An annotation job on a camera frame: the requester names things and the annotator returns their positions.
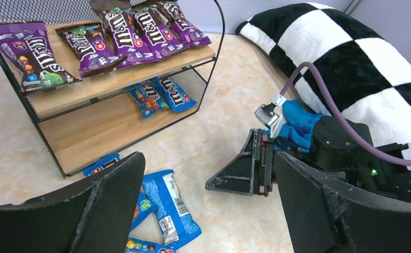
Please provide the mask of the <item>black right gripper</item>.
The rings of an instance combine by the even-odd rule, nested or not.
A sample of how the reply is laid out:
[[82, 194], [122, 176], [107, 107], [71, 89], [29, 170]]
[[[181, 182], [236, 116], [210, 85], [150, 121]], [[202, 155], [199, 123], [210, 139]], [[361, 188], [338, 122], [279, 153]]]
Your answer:
[[294, 145], [284, 137], [272, 138], [261, 129], [250, 129], [240, 153], [205, 183], [205, 189], [267, 197], [276, 183], [275, 154], [284, 151], [308, 163], [309, 151]]

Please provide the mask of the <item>purple candy bag bottom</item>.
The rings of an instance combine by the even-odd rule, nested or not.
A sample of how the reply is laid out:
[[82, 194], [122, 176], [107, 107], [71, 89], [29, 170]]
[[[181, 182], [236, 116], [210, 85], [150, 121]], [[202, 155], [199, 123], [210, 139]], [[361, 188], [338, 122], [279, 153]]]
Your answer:
[[100, 22], [63, 26], [55, 31], [80, 60], [83, 79], [114, 71], [126, 60], [126, 56], [116, 56], [108, 47]]

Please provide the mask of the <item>blue candy bag back side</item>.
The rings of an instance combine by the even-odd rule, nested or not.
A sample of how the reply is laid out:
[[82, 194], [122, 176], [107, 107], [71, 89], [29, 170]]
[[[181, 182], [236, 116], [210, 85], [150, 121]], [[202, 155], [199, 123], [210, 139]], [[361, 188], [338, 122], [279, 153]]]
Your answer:
[[146, 174], [142, 187], [146, 196], [157, 205], [155, 216], [164, 245], [178, 250], [202, 234], [181, 197], [173, 170]]

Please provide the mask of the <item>purple candy bag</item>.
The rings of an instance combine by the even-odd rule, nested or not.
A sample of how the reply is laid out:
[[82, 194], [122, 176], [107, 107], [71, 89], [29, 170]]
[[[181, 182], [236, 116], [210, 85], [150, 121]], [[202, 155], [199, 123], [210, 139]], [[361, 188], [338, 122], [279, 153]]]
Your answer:
[[22, 93], [81, 81], [57, 63], [43, 22], [0, 24], [0, 51], [20, 73]]
[[55, 31], [80, 60], [83, 79], [114, 71], [126, 60], [126, 56], [116, 56], [108, 47], [100, 22], [63, 26]]
[[134, 27], [130, 2], [90, 1], [89, 5], [101, 20], [105, 33], [111, 39], [115, 55], [126, 57], [117, 66], [118, 69], [158, 61]]
[[211, 44], [208, 36], [185, 18], [177, 1], [158, 1], [156, 7], [169, 21], [172, 30], [188, 48]]
[[155, 2], [147, 1], [132, 7], [135, 27], [157, 60], [190, 49], [172, 31], [169, 21], [158, 10]]

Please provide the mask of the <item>blue candy bag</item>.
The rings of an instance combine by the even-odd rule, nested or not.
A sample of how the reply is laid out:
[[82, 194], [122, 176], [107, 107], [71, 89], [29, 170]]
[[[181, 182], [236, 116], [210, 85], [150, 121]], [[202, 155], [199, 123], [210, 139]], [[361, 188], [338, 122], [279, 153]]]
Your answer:
[[[88, 166], [82, 170], [84, 176], [89, 177], [95, 173], [98, 173], [121, 160], [120, 155], [117, 152], [108, 154], [101, 158], [100, 160], [93, 163], [93, 165]], [[136, 208], [130, 227], [130, 231], [139, 226], [150, 214], [157, 210], [156, 204], [149, 199], [149, 197], [143, 193], [139, 192], [138, 200], [136, 202]]]
[[139, 87], [130, 87], [128, 93], [138, 104], [142, 117], [145, 119], [151, 117], [158, 111], [171, 108], [154, 83]]
[[176, 251], [177, 250], [171, 246], [164, 246], [136, 238], [128, 238], [124, 253], [176, 253]]
[[157, 205], [155, 216], [164, 245], [178, 250], [202, 234], [181, 197], [173, 170], [146, 174], [142, 187], [146, 196]]
[[189, 110], [197, 103], [187, 95], [172, 77], [163, 77], [161, 80], [155, 81], [155, 87], [175, 113]]

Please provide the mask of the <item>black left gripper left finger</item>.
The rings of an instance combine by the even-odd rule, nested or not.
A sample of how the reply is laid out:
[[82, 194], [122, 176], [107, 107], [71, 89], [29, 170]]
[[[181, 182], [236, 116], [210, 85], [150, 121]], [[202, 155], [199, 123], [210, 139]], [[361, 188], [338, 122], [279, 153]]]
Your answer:
[[134, 152], [19, 205], [0, 206], [0, 252], [124, 252], [145, 171]]

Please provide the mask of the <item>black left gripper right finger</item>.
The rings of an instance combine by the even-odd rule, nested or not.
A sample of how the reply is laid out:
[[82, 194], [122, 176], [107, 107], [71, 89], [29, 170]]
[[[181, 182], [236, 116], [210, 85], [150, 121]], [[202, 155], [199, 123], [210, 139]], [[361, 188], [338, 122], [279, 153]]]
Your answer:
[[275, 174], [295, 252], [411, 252], [411, 203], [359, 189], [282, 151]]

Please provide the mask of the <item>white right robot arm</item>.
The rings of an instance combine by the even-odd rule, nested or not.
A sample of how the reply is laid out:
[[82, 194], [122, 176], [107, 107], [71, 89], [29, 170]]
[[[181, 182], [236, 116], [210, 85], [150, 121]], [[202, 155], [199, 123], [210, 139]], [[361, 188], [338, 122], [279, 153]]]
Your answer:
[[276, 151], [361, 189], [411, 203], [411, 168], [376, 157], [358, 144], [333, 116], [317, 121], [308, 152], [283, 137], [252, 129], [240, 153], [208, 179], [207, 190], [268, 196], [276, 181]]

